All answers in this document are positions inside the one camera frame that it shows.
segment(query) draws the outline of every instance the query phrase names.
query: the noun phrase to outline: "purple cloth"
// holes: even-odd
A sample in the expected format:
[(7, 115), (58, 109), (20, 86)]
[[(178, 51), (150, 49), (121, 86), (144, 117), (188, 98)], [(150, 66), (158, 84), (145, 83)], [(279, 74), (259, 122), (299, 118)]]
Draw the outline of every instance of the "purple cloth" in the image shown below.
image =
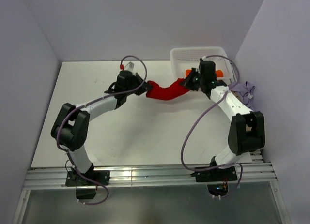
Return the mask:
[(242, 104), (255, 111), (253, 105), (254, 89), (255, 86), (247, 81), (245, 85), (238, 83), (231, 91)]

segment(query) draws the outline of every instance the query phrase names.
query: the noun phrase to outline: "white basket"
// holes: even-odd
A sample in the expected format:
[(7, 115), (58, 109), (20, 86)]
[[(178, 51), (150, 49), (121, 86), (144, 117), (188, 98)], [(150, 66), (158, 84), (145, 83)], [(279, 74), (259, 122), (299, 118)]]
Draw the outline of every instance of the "white basket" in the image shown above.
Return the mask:
[[(221, 47), (187, 47), (174, 48), (170, 52), (171, 67), (175, 79), (185, 78), (186, 69), (197, 68), (199, 59), (203, 56), (221, 55), (226, 56), (226, 53)], [(208, 60), (213, 61), (216, 65), (216, 70), (223, 72), (223, 77), (218, 77), (219, 80), (229, 80), (233, 78), (233, 69), (231, 64), (220, 57), (210, 57)]]

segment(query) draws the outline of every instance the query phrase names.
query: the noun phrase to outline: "black mount bracket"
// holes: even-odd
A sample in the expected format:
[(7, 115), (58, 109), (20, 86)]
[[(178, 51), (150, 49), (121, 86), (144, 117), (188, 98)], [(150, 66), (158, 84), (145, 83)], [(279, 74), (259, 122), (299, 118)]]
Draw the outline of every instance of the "black mount bracket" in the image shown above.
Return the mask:
[[(110, 180), (110, 171), (93, 171), (85, 174), (87, 178), (99, 182), (102, 185), (108, 185)], [(94, 183), (81, 178), (76, 171), (69, 171), (66, 179), (66, 187), (95, 186)], [(97, 189), (76, 189), (76, 198), (78, 200), (93, 199), (96, 196)]]
[[(216, 166), (214, 157), (211, 160), (210, 166)], [(195, 169), (204, 169), (209, 167), (195, 167)], [(221, 181), (236, 181), (238, 180), (237, 172), (234, 166), (225, 169), (211, 169), (204, 172), (194, 172), (190, 174), (192, 177), (195, 177), (197, 183), (201, 182), (221, 182)]]
[[(102, 185), (108, 185), (110, 180), (110, 171), (93, 171), (90, 178), (99, 182)], [(79, 187), (79, 186), (95, 186), (94, 183), (84, 180), (75, 171), (69, 171), (66, 179), (66, 187)]]

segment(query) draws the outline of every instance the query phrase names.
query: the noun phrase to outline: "orange object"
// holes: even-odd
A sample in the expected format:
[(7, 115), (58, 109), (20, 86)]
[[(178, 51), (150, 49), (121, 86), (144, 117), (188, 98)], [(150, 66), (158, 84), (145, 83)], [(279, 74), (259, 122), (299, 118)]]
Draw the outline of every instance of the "orange object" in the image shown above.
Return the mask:
[(188, 77), (188, 75), (190, 74), (191, 71), (192, 71), (191, 69), (186, 69), (186, 71), (185, 71), (185, 77)]
[(221, 70), (217, 70), (215, 73), (217, 74), (217, 77), (223, 77), (223, 72)]
[[(188, 77), (192, 70), (191, 69), (186, 69), (185, 71), (185, 77)], [(217, 77), (223, 77), (223, 72), (221, 70), (216, 70), (215, 73), (217, 74)]]

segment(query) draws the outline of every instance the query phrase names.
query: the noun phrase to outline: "glass panel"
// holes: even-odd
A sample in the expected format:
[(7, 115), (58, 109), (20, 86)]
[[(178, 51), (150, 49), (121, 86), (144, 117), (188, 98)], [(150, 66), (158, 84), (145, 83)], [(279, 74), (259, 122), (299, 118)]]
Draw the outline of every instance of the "glass panel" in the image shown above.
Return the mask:
[[(221, 201), (205, 184), (110, 189), (101, 205), (76, 202), (74, 190), (32, 191), (23, 224), (277, 224), (269, 183), (241, 184)], [(104, 197), (99, 190), (96, 200)]]

